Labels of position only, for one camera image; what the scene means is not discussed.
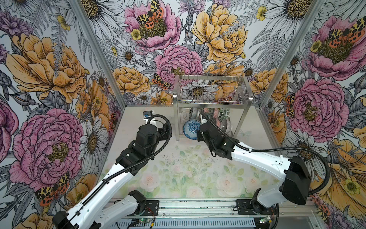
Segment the green leaf pattern bowl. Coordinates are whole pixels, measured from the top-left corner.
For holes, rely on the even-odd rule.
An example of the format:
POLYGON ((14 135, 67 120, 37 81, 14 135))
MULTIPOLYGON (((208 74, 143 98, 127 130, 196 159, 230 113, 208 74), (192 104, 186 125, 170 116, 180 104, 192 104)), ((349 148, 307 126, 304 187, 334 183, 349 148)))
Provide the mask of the green leaf pattern bowl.
POLYGON ((229 117, 230 117, 230 109, 228 109, 228 108, 220 108, 219 109, 218 119, 220 121, 223 121, 225 119, 228 119, 229 117))

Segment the white blue dotted bowl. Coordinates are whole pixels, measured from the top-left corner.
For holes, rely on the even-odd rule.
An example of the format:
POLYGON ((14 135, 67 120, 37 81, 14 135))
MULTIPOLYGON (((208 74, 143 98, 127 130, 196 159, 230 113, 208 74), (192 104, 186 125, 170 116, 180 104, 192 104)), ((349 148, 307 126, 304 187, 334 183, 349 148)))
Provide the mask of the white blue dotted bowl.
POLYGON ((197 131, 201 123, 197 120, 188 120, 183 126, 184 135, 190 140, 197 140, 197 131))

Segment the black white floral bowl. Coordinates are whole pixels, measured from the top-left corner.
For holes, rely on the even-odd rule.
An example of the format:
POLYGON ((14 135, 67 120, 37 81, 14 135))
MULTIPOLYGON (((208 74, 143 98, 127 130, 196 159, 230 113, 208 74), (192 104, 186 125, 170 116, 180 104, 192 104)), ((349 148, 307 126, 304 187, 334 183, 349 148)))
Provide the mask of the black white floral bowl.
POLYGON ((220 109, 219 108, 212 108, 210 111, 210 114, 212 115, 213 118, 218 119, 219 115, 220 115, 220 109))

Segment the purple striped bowl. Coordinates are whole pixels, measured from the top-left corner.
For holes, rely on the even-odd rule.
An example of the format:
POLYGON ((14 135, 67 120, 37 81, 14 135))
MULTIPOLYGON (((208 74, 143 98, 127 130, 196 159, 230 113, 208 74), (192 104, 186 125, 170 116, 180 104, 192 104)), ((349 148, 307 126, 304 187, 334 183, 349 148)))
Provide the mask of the purple striped bowl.
POLYGON ((223 119, 221 122, 221 130, 229 135, 232 131, 232 125, 229 119, 223 119))

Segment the dark blue floral bowl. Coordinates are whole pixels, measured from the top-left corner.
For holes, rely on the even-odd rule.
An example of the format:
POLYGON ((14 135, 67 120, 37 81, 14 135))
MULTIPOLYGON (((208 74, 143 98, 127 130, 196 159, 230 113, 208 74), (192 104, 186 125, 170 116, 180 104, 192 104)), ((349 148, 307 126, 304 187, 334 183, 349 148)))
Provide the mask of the dark blue floral bowl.
POLYGON ((189 119, 190 120, 197 120, 199 117, 199 110, 198 108, 196 107, 193 107, 190 109, 190 112, 189 112, 189 119))

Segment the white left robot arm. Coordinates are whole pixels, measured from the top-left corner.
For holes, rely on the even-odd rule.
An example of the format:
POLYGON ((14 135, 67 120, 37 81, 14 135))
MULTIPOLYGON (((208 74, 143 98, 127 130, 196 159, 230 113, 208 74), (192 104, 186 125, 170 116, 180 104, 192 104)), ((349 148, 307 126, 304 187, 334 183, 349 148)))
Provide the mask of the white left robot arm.
POLYGON ((157 128, 151 123, 139 127, 136 139, 117 157, 107 175, 79 203, 52 219, 57 229, 102 229, 120 217, 141 215, 146 197, 131 191, 123 200, 106 208, 116 192, 128 183, 148 162, 160 153, 172 137, 170 122, 157 128))

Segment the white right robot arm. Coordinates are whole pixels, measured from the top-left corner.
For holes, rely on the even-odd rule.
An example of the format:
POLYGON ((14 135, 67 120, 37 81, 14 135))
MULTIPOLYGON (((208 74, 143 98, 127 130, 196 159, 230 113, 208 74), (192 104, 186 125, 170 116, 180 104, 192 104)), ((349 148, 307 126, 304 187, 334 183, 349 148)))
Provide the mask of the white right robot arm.
POLYGON ((286 201, 296 205, 307 203, 311 175, 301 158, 257 152, 237 139, 224 136, 210 123, 201 124, 197 136, 214 156, 251 165, 278 179, 279 182, 271 187, 258 188, 247 204, 248 209, 261 212, 286 201))

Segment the steel two-tier dish rack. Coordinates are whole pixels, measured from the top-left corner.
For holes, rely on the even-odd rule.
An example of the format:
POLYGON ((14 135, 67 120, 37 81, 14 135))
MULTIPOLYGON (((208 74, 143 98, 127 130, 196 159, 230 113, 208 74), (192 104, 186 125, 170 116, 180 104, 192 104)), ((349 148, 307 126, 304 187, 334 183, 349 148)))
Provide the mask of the steel two-tier dish rack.
POLYGON ((254 94, 245 76, 176 75, 173 83, 175 139, 183 135, 191 108, 238 109, 242 114, 232 136, 238 136, 254 94))

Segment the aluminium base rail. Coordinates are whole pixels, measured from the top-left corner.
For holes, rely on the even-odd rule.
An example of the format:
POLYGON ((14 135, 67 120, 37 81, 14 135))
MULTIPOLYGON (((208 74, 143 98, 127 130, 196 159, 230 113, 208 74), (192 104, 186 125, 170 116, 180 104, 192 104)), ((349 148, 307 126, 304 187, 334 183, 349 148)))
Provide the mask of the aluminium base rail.
MULTIPOLYGON (((237 199, 249 198, 151 198, 159 200, 157 218, 230 218, 230 217, 264 217, 267 215, 238 215, 233 211, 237 199)), ((315 217, 317 209, 311 200, 303 206, 291 202, 279 204, 279 209, 271 208, 283 217, 315 217)))

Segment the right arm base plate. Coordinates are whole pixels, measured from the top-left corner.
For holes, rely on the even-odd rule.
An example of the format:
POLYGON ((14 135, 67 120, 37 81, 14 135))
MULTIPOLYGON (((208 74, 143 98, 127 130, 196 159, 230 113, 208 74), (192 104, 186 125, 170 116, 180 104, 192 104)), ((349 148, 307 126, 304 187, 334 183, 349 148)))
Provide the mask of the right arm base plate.
POLYGON ((249 199, 237 199, 233 211, 238 215, 274 215, 274 211, 271 208, 266 208, 260 203, 255 201, 251 202, 249 199))

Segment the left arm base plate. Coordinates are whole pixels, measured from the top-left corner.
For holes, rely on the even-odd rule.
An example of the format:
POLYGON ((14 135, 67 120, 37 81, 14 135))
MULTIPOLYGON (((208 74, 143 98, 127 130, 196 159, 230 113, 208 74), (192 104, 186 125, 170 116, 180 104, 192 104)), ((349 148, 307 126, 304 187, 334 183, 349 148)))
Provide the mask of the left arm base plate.
POLYGON ((138 204, 136 211, 133 213, 135 216, 158 216, 159 212, 159 200, 146 200, 138 204))

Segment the aluminium left corner post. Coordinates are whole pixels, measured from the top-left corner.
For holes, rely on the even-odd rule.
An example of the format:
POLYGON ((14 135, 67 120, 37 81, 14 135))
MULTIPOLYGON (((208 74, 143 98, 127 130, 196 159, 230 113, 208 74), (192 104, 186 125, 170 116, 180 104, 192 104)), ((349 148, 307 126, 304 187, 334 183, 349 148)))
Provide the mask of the aluminium left corner post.
POLYGON ((112 75, 112 70, 100 46, 98 37, 93 31, 93 26, 89 22, 88 16, 83 8, 81 1, 71 1, 70 5, 71 8, 74 10, 74 13, 76 14, 76 18, 79 24, 81 25, 85 37, 87 38, 91 48, 93 49, 93 52, 98 60, 98 63, 101 66, 101 69, 103 70, 107 80, 110 83, 111 89, 114 92, 114 95, 118 101, 120 108, 122 109, 122 111, 124 111, 126 108, 126 102, 121 94, 121 91, 116 83, 116 80, 112 75))

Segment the aluminium corner post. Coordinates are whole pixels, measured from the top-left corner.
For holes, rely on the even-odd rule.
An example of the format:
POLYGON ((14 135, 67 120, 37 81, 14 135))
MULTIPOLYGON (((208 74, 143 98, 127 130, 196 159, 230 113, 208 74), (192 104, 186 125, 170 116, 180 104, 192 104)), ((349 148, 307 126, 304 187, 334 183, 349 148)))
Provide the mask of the aluminium corner post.
POLYGON ((116 83, 116 80, 112 75, 112 70, 100 46, 98 37, 93 31, 93 26, 89 22, 88 16, 83 8, 81 1, 71 1, 70 5, 71 8, 74 10, 74 13, 76 14, 76 18, 79 24, 81 25, 85 37, 87 38, 91 48, 93 49, 93 52, 98 60, 98 63, 101 66, 101 69, 103 70, 107 80, 110 83, 111 89, 114 92, 114 95, 118 101, 120 108, 122 109, 122 111, 124 111, 126 108, 126 102, 121 94, 121 91, 116 83))
POLYGON ((279 67, 276 70, 276 73, 269 84, 267 90, 263 94, 258 106, 260 108, 264 108, 265 104, 268 102, 269 98, 272 96, 276 86, 282 79, 283 74, 285 73, 289 62, 291 61, 292 57, 296 53, 296 48, 300 46, 301 42, 303 41, 304 37, 306 36, 309 28, 314 24, 315 18, 320 12, 323 4, 325 1, 317 0, 313 1, 309 7, 308 12, 305 15, 303 22, 300 24, 298 32, 294 34, 293 40, 290 43, 290 46, 285 52, 284 58, 282 59, 279 67))

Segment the aluminium right corner post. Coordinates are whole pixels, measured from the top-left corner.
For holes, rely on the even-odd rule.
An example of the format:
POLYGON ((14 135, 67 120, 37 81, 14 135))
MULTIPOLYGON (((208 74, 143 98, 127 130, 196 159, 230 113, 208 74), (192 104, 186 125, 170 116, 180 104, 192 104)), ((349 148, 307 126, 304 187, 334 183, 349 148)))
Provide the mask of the aluminium right corner post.
POLYGON ((285 73, 289 62, 291 61, 292 57, 296 53, 296 48, 300 46, 301 42, 303 41, 304 37, 306 36, 309 28, 314 24, 315 18, 320 12, 323 4, 325 1, 317 0, 313 1, 309 7, 308 12, 305 15, 303 22, 300 24, 298 32, 294 34, 293 40, 290 43, 290 46, 285 52, 284 58, 282 59, 279 67, 276 70, 276 73, 269 84, 267 90, 263 94, 258 106, 260 108, 264 108, 265 104, 268 102, 269 98, 272 96, 276 86, 282 79, 283 74, 285 73))

